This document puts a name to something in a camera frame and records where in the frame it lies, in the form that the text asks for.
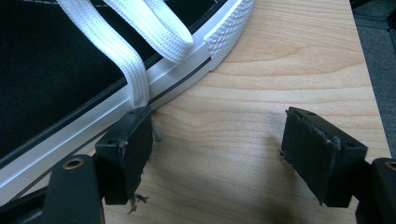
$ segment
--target white rubber midsole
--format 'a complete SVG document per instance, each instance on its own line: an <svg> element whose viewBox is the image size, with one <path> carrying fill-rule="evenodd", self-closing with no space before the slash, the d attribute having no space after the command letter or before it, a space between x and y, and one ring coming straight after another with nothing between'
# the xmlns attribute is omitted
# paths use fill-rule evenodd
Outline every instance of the white rubber midsole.
<svg viewBox="0 0 396 224"><path fill-rule="evenodd" d="M148 70L153 109L175 98L219 65L242 33L252 4L253 0L228 0L195 32L195 47L183 63L162 59ZM93 140L131 109L124 87L1 169L0 205L26 191L67 155L77 151L88 153L92 150Z"/></svg>

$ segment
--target white shoelace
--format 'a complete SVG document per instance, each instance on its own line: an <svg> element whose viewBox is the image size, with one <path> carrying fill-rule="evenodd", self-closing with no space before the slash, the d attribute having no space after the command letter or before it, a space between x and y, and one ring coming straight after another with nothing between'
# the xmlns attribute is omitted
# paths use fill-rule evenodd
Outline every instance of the white shoelace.
<svg viewBox="0 0 396 224"><path fill-rule="evenodd" d="M124 74L132 108L149 102L146 68L138 53L89 0L57 0L77 28ZM190 32L163 0L105 0L165 59L179 63L193 46Z"/></svg>

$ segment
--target sneaker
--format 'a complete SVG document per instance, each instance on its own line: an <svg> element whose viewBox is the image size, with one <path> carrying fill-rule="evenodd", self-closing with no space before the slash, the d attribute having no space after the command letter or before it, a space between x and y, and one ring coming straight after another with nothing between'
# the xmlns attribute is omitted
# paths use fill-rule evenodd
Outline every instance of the sneaker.
<svg viewBox="0 0 396 224"><path fill-rule="evenodd" d="M0 2L0 205L20 197L65 156L93 149L127 111L144 104L158 108L215 69L253 5L58 2ZM129 2L151 11L130 13L123 5ZM174 14L166 14L169 8ZM148 14L159 20L165 39L156 36L160 28L145 25Z"/></svg>

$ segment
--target light wood grain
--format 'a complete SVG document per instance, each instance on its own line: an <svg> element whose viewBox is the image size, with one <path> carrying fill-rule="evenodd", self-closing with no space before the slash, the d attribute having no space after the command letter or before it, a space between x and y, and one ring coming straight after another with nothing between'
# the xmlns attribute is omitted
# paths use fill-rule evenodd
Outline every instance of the light wood grain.
<svg viewBox="0 0 396 224"><path fill-rule="evenodd" d="M357 206L320 206L278 156L285 109L311 110L389 157L347 0L256 0L232 52L154 113L154 146L137 212L107 223L355 223Z"/></svg>

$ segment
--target gray floor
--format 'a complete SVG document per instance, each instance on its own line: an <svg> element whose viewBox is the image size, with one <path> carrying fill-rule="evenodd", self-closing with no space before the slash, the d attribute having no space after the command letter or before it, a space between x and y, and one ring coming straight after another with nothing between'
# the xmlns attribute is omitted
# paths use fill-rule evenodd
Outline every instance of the gray floor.
<svg viewBox="0 0 396 224"><path fill-rule="evenodd" d="M396 31L389 29L387 17L395 8L395 0L374 0L353 10L393 159L396 158L396 120L393 118L396 115Z"/></svg>

